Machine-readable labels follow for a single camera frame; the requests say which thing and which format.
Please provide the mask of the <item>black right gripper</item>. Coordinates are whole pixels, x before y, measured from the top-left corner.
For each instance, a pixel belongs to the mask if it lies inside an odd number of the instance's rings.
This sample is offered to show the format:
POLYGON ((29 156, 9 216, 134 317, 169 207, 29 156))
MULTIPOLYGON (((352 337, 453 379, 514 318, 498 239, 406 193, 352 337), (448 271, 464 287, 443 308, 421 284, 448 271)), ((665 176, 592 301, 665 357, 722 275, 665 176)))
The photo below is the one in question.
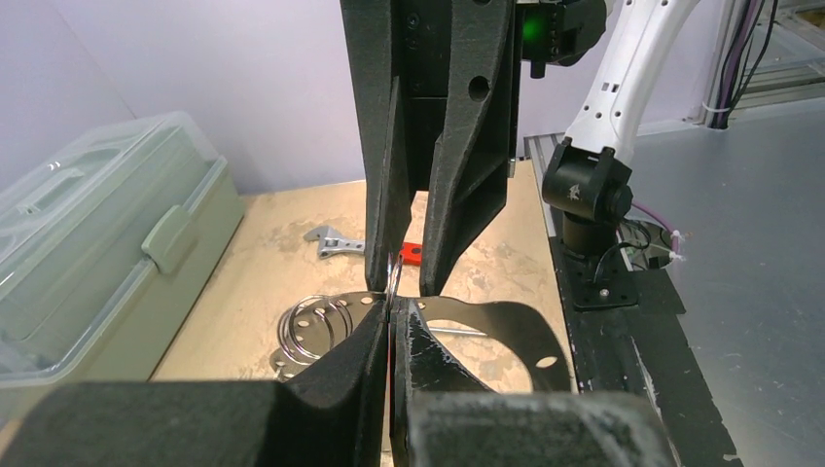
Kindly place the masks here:
POLYGON ((438 296, 506 199, 509 142, 496 87, 512 42, 511 1, 342 1, 367 183, 365 279, 388 285, 429 189, 419 291, 438 296))

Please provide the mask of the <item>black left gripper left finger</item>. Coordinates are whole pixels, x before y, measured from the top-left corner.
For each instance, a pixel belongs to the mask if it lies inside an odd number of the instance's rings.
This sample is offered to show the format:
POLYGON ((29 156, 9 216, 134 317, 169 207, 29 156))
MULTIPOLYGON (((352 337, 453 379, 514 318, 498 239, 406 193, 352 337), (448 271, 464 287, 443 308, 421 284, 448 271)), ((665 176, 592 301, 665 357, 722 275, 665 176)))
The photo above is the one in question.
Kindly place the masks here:
POLYGON ((5 466, 377 466, 389 318, 285 382, 65 385, 23 420, 5 466))

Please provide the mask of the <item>silver keyring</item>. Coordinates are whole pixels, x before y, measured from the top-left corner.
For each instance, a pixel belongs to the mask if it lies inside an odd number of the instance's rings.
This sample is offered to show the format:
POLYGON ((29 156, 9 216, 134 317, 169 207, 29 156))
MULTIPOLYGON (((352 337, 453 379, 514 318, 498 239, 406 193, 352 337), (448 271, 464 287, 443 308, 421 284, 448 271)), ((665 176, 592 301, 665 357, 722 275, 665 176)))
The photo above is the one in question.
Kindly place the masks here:
POLYGON ((403 268, 403 255, 401 252, 391 253, 388 256, 387 264, 387 284, 385 288, 384 310, 387 318, 390 318, 394 307, 395 299, 398 296, 403 268))

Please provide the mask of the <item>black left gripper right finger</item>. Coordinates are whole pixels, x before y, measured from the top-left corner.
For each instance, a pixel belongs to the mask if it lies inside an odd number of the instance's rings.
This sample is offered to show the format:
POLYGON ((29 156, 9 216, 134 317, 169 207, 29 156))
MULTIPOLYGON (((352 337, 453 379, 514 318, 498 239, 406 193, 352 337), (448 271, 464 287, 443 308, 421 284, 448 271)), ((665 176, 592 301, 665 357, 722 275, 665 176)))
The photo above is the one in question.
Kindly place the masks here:
POLYGON ((543 315, 515 302, 398 298, 391 311, 390 443, 398 466, 672 466, 649 402, 617 391, 576 395, 543 315), (484 332, 526 367, 528 393, 504 394, 474 376, 432 334, 452 320, 484 332), (546 357, 558 361, 542 367, 546 357))

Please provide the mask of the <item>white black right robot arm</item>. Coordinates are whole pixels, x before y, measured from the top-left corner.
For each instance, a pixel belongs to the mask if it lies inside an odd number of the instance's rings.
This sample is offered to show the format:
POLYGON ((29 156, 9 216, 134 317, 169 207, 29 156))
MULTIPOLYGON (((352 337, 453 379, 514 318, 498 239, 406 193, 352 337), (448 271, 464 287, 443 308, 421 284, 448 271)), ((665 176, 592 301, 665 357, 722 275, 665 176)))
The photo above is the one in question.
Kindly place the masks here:
MULTIPOLYGON (((443 291, 459 257, 502 210, 517 149, 520 70, 577 63, 606 31, 611 1, 343 1, 367 183, 365 280, 389 285, 412 204, 426 193, 419 290, 443 291)), ((602 257, 629 211, 628 165, 653 85, 695 3, 626 1, 590 90, 545 172, 542 196, 602 257)))

